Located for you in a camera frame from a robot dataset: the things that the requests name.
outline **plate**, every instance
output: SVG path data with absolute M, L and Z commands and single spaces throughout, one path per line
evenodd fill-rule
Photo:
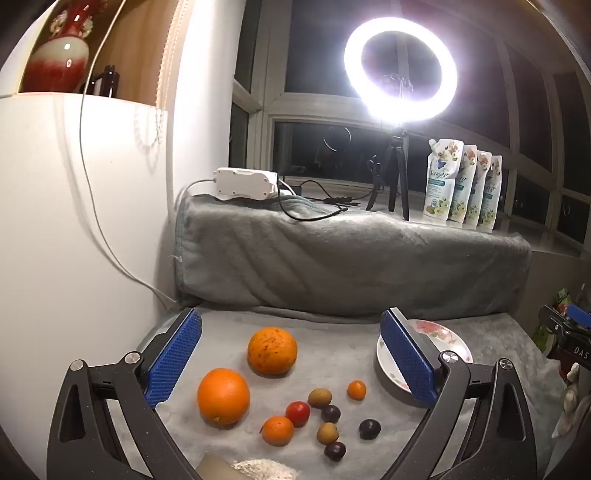
M 409 320 L 408 322 L 416 331 L 427 335 L 440 352 L 451 350 L 456 352 L 467 364 L 474 363 L 470 349 L 464 340 L 449 328 L 439 325 L 438 323 L 429 322 L 428 320 Z M 390 351 L 384 343 L 384 340 L 382 340 L 381 335 L 378 339 L 376 353 L 378 354 L 379 366 L 382 367 L 386 376 L 394 382 L 395 385 L 410 393 L 406 380 L 402 376 L 394 358 L 390 355 Z

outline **power strip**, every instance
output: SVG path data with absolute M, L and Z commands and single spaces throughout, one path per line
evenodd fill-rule
M 277 173 L 247 168 L 219 168 L 213 177 L 217 196 L 266 200 L 277 195 Z

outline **gray cloth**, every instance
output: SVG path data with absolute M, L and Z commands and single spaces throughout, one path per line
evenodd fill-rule
M 285 197 L 293 215 L 334 211 Z M 350 210 L 297 222 L 276 201 L 188 197 L 177 219 L 179 289 L 217 304 L 356 317 L 506 312 L 527 279 L 531 248 L 496 236 Z
M 202 317 L 203 336 L 170 399 L 157 407 L 172 438 L 193 466 L 201 461 L 205 451 L 210 451 L 229 462 L 252 458 L 276 460 L 300 471 L 301 480 L 378 479 L 408 442 L 425 413 L 377 366 L 379 325 L 376 323 L 317 323 L 253 312 L 206 311 Z M 538 469 L 543 471 L 550 457 L 550 435 L 560 415 L 563 383 L 557 362 L 545 359 L 508 314 L 450 320 L 443 324 L 463 338 L 475 362 L 492 364 L 501 356 L 513 360 L 530 406 Z M 248 341 L 259 328 L 266 326 L 286 328 L 298 342 L 297 362 L 284 378 L 260 377 L 247 364 Z M 207 425 L 196 406 L 199 382 L 208 371 L 218 367 L 240 372 L 251 389 L 250 410 L 231 429 Z M 355 379 L 363 380 L 368 386 L 367 397 L 362 402 L 355 402 L 346 395 L 348 383 Z M 267 418 L 283 415 L 289 403 L 305 401 L 308 393 L 317 387 L 329 388 L 333 404 L 342 411 L 337 425 L 339 440 L 347 446 L 347 454 L 336 465 L 323 456 L 323 446 L 316 441 L 316 431 L 321 424 L 316 409 L 307 425 L 297 429 L 286 447 L 271 447 L 259 434 Z M 436 473 L 452 464 L 467 429 L 472 406 L 472 400 L 465 402 L 458 427 Z M 121 411 L 113 406 L 111 410 L 132 467 L 147 473 Z M 382 424 L 382 433 L 372 442 L 359 439 L 358 425 L 366 418 L 374 418 Z

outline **small orange fruit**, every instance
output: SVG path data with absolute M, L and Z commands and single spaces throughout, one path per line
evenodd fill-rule
M 216 368 L 210 371 L 197 389 L 201 415 L 217 425 L 231 425 L 240 420 L 251 403 L 246 380 L 234 370 Z
M 261 428 L 262 439 L 269 445 L 287 445 L 294 436 L 294 425 L 287 417 L 271 417 Z
M 363 400 L 367 392 L 368 389 L 361 380 L 353 380 L 347 387 L 347 393 L 353 400 Z
M 282 375 L 293 367 L 297 358 L 297 342 L 285 330 L 263 328 L 248 342 L 248 363 L 257 373 Z

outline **ceramic vase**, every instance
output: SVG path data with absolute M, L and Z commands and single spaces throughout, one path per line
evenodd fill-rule
M 52 23 L 53 36 L 31 56 L 22 78 L 23 92 L 74 92 L 89 59 L 84 38 L 92 29 L 92 15 L 105 0 L 72 0 Z

